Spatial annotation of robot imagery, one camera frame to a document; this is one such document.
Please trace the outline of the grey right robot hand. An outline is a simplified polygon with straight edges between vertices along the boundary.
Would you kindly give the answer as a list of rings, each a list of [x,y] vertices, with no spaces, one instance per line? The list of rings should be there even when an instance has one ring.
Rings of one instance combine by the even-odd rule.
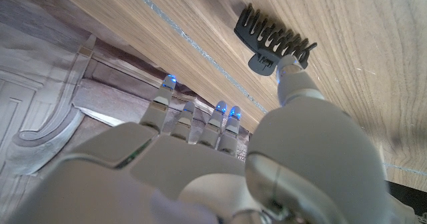
[[[280,107],[236,156],[240,111],[217,107],[191,144],[185,108],[161,125],[175,86],[163,85],[139,123],[68,152],[10,223],[417,223],[393,197],[367,134],[324,99],[293,55],[277,64]]]

